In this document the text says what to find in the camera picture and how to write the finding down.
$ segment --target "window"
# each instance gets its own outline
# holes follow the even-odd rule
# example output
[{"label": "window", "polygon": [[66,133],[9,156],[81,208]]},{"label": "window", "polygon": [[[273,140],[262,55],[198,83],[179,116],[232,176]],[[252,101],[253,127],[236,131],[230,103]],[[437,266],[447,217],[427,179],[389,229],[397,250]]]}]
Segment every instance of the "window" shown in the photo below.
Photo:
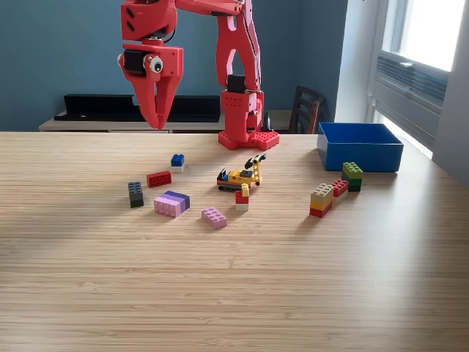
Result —
[{"label": "window", "polygon": [[390,0],[383,50],[451,71],[465,0]]},{"label": "window", "polygon": [[376,111],[430,150],[469,0],[382,0],[369,81]]},{"label": "window", "polygon": [[388,128],[399,139],[405,139],[415,148],[417,148],[422,154],[424,154],[428,159],[432,160],[433,153],[430,149],[426,148],[422,143],[420,143],[417,139],[413,138],[410,134],[405,132],[402,128],[398,125],[393,123],[390,119],[386,116],[381,114],[380,112],[376,111],[374,118],[376,119],[377,123],[382,123],[384,126]]}]

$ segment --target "white lego brick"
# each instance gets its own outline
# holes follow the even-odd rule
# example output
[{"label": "white lego brick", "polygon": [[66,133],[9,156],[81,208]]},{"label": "white lego brick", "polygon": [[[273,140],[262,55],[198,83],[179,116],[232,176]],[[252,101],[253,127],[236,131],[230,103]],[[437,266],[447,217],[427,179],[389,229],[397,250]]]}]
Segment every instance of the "white lego brick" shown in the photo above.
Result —
[{"label": "white lego brick", "polygon": [[322,183],[313,193],[311,193],[311,201],[319,203],[330,203],[334,195],[334,187]]},{"label": "white lego brick", "polygon": [[249,204],[236,204],[236,210],[249,211]]},{"label": "white lego brick", "polygon": [[171,172],[175,174],[182,174],[184,172],[185,164],[182,166],[171,166]]},{"label": "white lego brick", "polygon": [[332,201],[332,206],[335,207],[336,205],[338,205],[342,200],[344,200],[344,198],[347,198],[347,196],[349,195],[349,191],[345,191],[344,193],[342,193],[340,196],[338,197],[334,197],[333,198],[333,201]]}]

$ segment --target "yellow lego vehicle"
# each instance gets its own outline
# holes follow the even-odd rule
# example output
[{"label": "yellow lego vehicle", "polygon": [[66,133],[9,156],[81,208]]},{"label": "yellow lego vehicle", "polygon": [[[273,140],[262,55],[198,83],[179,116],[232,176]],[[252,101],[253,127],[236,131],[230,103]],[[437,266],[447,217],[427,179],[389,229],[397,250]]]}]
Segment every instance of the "yellow lego vehicle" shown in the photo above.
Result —
[{"label": "yellow lego vehicle", "polygon": [[246,183],[250,188],[253,182],[256,183],[256,186],[260,186],[262,183],[261,161],[266,158],[265,154],[254,156],[244,166],[246,170],[236,170],[228,173],[226,173],[226,169],[221,170],[217,177],[218,189],[225,192],[236,192],[242,189],[242,184]]}]

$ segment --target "blue plastic bin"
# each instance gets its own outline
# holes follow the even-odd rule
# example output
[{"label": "blue plastic bin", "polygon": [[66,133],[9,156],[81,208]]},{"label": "blue plastic bin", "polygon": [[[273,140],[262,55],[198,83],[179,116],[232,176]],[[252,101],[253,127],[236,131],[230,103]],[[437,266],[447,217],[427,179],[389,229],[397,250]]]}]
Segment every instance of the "blue plastic bin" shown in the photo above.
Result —
[{"label": "blue plastic bin", "polygon": [[364,172],[396,172],[404,145],[378,123],[320,123],[317,149],[328,171],[355,162]]}]

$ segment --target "pink lego brick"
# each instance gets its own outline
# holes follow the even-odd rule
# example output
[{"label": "pink lego brick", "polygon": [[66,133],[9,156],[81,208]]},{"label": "pink lego brick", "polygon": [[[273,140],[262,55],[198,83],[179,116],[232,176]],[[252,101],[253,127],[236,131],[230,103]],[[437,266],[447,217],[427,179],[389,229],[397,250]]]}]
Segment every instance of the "pink lego brick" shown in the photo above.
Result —
[{"label": "pink lego brick", "polygon": [[214,207],[204,209],[202,218],[214,229],[218,230],[228,224],[226,217]]},{"label": "pink lego brick", "polygon": [[181,215],[181,203],[175,202],[174,200],[158,197],[154,201],[155,203],[155,213],[172,216],[177,218]]}]

